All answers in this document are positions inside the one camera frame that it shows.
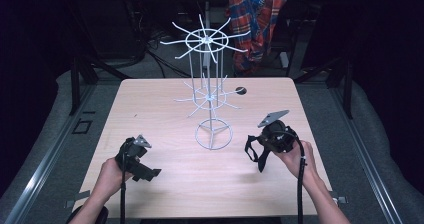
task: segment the dark background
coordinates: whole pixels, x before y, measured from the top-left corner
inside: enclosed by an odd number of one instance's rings
[[[58,88],[56,78],[69,70],[73,58],[81,54],[96,58],[137,58],[143,54],[140,43],[150,33],[148,26],[143,31],[134,26],[122,3],[105,8],[107,4],[99,2],[97,10],[88,10],[84,3],[79,3],[72,9],[79,10],[76,15],[60,0],[0,1],[0,191],[3,194],[50,112]],[[148,21],[164,28],[175,19],[174,5],[156,3],[138,7],[147,11],[146,16],[157,17]],[[405,178],[424,193],[420,177],[424,170],[420,158],[424,155],[422,7],[421,0],[385,3],[373,31],[352,62],[354,80],[367,93],[386,129],[393,159]],[[364,8],[367,6],[323,5],[302,66],[320,66],[340,55]],[[119,17],[111,18],[119,22],[102,21],[107,25],[101,32],[95,21],[107,18],[97,16],[90,22],[93,13],[109,13]],[[115,42],[126,44],[117,49]]]

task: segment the table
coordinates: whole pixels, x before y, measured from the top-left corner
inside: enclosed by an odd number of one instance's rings
[[[149,168],[162,169],[151,182],[127,182],[127,218],[257,217],[297,215],[297,179],[276,156],[270,155],[265,170],[244,152],[248,135],[258,136],[257,125],[270,112],[290,110],[282,117],[303,140],[315,148],[320,176],[331,186],[293,81],[289,78],[229,78],[226,92],[245,87],[245,95],[231,94],[217,110],[233,129],[231,143],[208,150],[195,140],[197,125],[209,117],[195,110],[190,79],[128,79],[121,83],[88,168],[81,191],[91,190],[101,164],[115,156],[128,137],[140,133],[152,145],[141,158]],[[262,152],[262,146],[253,147]],[[120,216],[120,192],[106,204],[110,218]],[[303,191],[305,215],[314,215],[313,203]]]

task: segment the plaid shirt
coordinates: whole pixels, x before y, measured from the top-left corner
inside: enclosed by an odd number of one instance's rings
[[[229,0],[229,14],[235,47],[247,52],[235,52],[235,73],[245,76],[258,69],[265,51],[269,52],[278,12],[286,0]]]

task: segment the blue and red plaid cloth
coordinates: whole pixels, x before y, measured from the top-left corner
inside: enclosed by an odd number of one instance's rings
[[[229,15],[234,35],[250,31],[250,35],[235,38],[235,47],[247,52],[235,52],[234,73],[248,76],[259,68],[262,56],[270,51],[272,33],[280,8],[287,0],[229,0]]]

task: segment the background table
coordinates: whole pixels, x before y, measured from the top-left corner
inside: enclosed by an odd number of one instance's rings
[[[315,148],[320,176],[331,188],[321,157],[293,81],[288,78],[231,78],[224,82],[226,92],[245,87],[245,95],[228,95],[219,118],[233,129],[231,143],[220,150],[208,150],[195,140],[197,125],[209,112],[195,110],[184,81],[190,79],[129,79],[121,83],[97,149],[82,184],[91,190],[101,164],[115,156],[128,137],[140,133],[152,145],[141,163],[162,169],[151,182],[127,182],[127,218],[254,217],[297,215],[297,179],[274,155],[260,173],[257,163],[244,152],[248,135],[259,135],[257,125],[270,112],[290,110],[281,120],[291,126],[300,139]],[[262,146],[253,143],[261,153]],[[120,216],[120,192],[106,204],[109,217]],[[312,201],[303,191],[305,215],[316,214]]]

